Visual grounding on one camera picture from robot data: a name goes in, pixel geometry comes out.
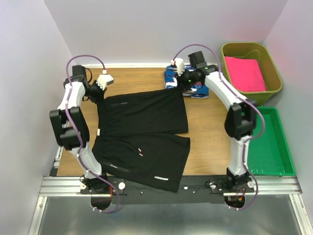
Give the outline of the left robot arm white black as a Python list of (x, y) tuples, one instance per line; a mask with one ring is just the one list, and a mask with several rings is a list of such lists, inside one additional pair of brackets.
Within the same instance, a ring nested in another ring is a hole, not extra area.
[(90, 133), (81, 104), (84, 97), (95, 104), (103, 100), (107, 86), (114, 82), (114, 78), (103, 69), (102, 74), (89, 83), (86, 68), (81, 65), (73, 66), (72, 73), (64, 81), (65, 93), (61, 104), (49, 112), (50, 122), (57, 144), (76, 157), (84, 171), (81, 189), (106, 193), (110, 190), (108, 178), (89, 145)]

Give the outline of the black garment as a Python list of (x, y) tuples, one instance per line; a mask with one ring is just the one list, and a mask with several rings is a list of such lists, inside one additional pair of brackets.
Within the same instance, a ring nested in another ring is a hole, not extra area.
[(110, 96), (97, 105), (92, 152), (104, 172), (176, 192), (190, 152), (188, 120), (178, 88)]

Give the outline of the blue white red patterned pants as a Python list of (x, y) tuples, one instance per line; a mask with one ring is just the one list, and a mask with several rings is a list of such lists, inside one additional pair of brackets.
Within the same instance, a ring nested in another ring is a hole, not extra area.
[[(177, 68), (170, 65), (167, 66), (166, 70), (164, 71), (165, 89), (177, 87), (177, 77)], [(191, 85), (190, 88), (184, 85), (184, 88), (182, 88), (182, 95), (192, 98), (208, 98), (209, 88), (205, 85), (202, 85), (201, 82), (197, 82), (196, 84)]]

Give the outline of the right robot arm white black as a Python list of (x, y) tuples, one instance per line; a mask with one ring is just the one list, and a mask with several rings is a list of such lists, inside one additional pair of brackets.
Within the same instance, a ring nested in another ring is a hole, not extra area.
[(222, 75), (220, 65), (207, 65), (203, 53), (188, 56), (192, 71), (188, 71), (181, 58), (171, 62), (177, 68), (177, 82), (191, 87), (200, 82), (210, 88), (227, 109), (224, 129), (230, 137), (230, 162), (226, 175), (221, 176), (224, 191), (253, 192), (254, 184), (247, 167), (248, 147), (256, 127), (256, 102), (240, 94)]

